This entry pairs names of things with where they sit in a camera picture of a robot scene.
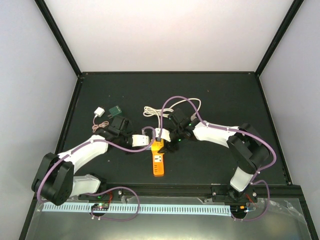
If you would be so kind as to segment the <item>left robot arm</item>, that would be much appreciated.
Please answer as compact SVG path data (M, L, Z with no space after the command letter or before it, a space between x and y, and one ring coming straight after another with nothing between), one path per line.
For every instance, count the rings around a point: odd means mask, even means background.
M89 139L72 149L59 154L47 153L31 185L37 200L60 206L70 197L83 194L103 199L108 188L102 184L101 177L95 174L77 176L76 173L96 157L107 153L110 147L127 153L147 150L155 140L156 131L151 127L152 136L148 136L146 130L145 127L138 134L132 130L128 118L116 116L111 123L98 126Z

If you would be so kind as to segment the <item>white usb charger plug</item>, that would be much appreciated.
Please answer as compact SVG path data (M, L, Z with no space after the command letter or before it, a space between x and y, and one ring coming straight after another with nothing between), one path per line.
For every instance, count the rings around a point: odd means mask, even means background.
M100 118L105 113L105 110L102 107L98 107L93 113L95 118Z

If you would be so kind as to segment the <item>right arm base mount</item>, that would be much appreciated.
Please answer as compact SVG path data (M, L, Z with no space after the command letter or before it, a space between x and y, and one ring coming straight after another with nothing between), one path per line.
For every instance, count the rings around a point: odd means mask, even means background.
M244 191L237 191L228 184L212 185L211 186L212 198L215 202L224 203L248 203L253 201L258 202L255 189L251 186L247 186Z

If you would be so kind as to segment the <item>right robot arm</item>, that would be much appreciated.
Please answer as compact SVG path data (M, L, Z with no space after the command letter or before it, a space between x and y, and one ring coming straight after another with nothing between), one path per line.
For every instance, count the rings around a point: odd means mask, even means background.
M186 116L181 109L172 110L167 118L173 123L174 128L172 130L163 128L164 120L159 116L156 138L167 141L170 150L184 139L210 142L230 150L237 167L230 179L227 195L234 202L240 201L246 195L245 189L253 184L262 170L263 163L274 155L270 145L257 135L250 124L241 126L213 124L200 119L197 112L194 117Z

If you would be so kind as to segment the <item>green cube socket adapter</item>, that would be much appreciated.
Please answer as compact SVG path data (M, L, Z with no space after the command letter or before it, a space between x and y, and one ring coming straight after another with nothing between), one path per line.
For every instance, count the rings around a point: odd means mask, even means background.
M110 119L117 116L117 115L122 114L122 110L118 105L110 108L108 111L109 111L108 118L110 118Z

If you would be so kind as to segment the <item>yellow cube socket adapter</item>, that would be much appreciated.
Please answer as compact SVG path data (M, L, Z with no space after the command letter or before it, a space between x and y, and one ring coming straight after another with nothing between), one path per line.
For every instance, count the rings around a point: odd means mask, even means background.
M155 140L151 145L151 151L158 152L165 146L165 142L163 139L160 141Z

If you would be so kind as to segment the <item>orange power strip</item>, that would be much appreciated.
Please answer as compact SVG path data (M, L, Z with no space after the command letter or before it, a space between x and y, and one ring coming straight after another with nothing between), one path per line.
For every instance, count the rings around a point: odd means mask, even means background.
M164 154L152 151L152 171L155 177L162 177L165 174Z

